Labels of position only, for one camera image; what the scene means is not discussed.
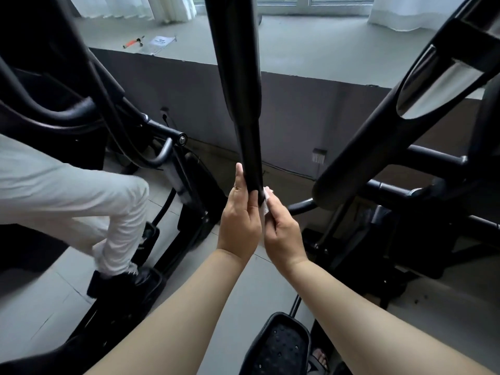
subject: tiled floor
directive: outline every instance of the tiled floor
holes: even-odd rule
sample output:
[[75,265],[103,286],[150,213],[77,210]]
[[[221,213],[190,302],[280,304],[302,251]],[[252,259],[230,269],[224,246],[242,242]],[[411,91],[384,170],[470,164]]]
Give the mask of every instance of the tiled floor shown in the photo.
[[[200,156],[221,188],[229,192],[234,183],[235,163],[211,154]],[[107,160],[105,169],[115,172],[121,167]],[[148,219],[153,220],[171,187],[160,170],[139,170],[136,175],[149,183]],[[290,182],[270,173],[265,173],[264,179],[286,203],[309,197],[308,181]],[[160,236],[148,259],[149,265],[157,261],[175,238],[181,208],[176,196],[158,224]],[[168,280],[157,305],[175,292],[215,250],[217,238],[218,225],[204,242],[187,253]],[[4,295],[0,297],[0,362],[43,353],[64,343],[91,306],[86,288],[93,270],[92,258],[68,248],[38,277],[20,270],[0,273],[0,295]],[[288,312],[295,296],[295,291],[269,261],[265,249],[259,246],[229,297],[199,374],[237,373],[250,343],[267,318],[279,310]],[[314,318],[304,305],[297,318],[312,327]]]

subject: person's leg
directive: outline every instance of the person's leg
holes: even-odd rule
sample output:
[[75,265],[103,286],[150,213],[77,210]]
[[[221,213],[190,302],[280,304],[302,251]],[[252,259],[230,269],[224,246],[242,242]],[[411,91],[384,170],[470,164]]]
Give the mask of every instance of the person's leg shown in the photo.
[[[0,223],[45,231],[87,253],[93,244],[106,275],[129,268],[146,224],[148,192],[139,177],[82,170],[0,135]],[[86,218],[93,216],[109,217],[104,241],[103,219]]]

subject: gray wall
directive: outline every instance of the gray wall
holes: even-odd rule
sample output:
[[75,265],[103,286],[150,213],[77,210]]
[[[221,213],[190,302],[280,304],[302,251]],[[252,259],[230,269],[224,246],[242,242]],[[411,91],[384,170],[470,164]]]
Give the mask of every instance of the gray wall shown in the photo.
[[[215,65],[93,51],[128,98],[153,119],[160,120],[160,108],[168,107],[177,128],[188,136],[236,151],[234,126]],[[331,162],[388,92],[375,86],[263,72],[263,161],[316,178],[322,169],[312,163],[312,150],[326,149],[326,162]],[[477,105],[477,100],[464,100],[417,143],[465,154]],[[396,166],[389,166],[379,177],[410,188],[429,181],[428,176]]]

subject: foot pedal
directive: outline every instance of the foot pedal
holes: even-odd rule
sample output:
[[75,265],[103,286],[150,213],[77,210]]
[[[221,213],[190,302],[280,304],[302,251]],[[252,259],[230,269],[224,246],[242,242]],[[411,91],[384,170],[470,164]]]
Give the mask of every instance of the foot pedal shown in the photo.
[[153,246],[158,240],[159,237],[159,229],[154,226],[151,222],[146,222],[146,227],[144,228],[144,233],[142,233],[142,240],[132,257],[132,262],[137,266],[142,266],[151,251],[153,250]]
[[243,360],[240,375],[305,375],[311,346],[309,331],[283,312],[267,320]]

